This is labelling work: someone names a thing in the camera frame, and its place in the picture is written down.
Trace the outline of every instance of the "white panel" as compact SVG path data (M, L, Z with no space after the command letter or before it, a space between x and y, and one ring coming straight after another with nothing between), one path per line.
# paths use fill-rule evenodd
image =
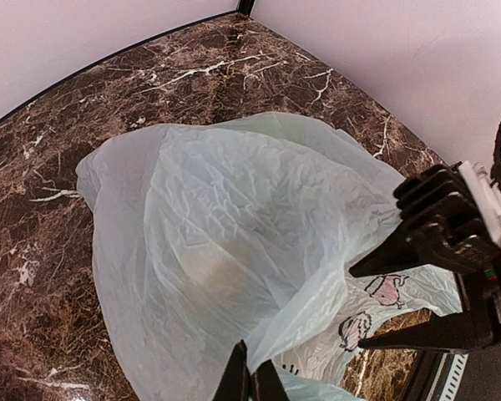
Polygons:
M252 17L344 74L446 161L491 165L501 0L256 0Z
M79 69L238 0L0 0L0 118Z

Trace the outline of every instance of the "white backdrop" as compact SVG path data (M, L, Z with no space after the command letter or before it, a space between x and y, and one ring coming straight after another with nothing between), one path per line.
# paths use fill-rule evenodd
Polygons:
M0 118L122 48L238 0L0 0Z
M501 0L256 0L252 17L344 74L447 162L491 165Z

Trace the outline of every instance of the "white plastic bag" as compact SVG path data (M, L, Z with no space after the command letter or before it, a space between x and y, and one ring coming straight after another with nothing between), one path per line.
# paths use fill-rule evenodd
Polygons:
M458 310L444 271L417 269L402 310L348 275L397 226L402 177L314 119L156 125L108 140L77 172L104 321L142 400L208 399L241 339L251 371L296 359L303 378L338 384L357 327L368 335L401 312ZM323 342L331 348L318 352ZM302 358L304 347L314 354ZM298 386L309 383L324 385ZM336 391L315 399L354 399Z

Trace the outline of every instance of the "marble countertop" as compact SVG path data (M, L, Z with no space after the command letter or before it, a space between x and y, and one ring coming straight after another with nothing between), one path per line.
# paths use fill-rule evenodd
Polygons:
M272 110L344 129L404 175L439 161L347 79L237 14L114 56L0 124L0 400L137 399L94 289L93 222L75 191L76 164L140 127ZM393 355L397 366L386 380L397 387L393 369L405 376L413 353ZM345 380L351 391L359 374L353 362Z

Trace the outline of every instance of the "plastic bag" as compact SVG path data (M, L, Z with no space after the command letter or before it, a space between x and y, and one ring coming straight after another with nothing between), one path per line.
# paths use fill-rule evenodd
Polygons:
M402 177L320 121L155 125L108 140L77 173L104 321L142 400L208 399L241 339L251 371L295 361L300 377L282 375L295 388L338 384L357 339L388 318L459 309L453 279L433 267L348 275L397 226ZM334 389L314 399L354 399Z

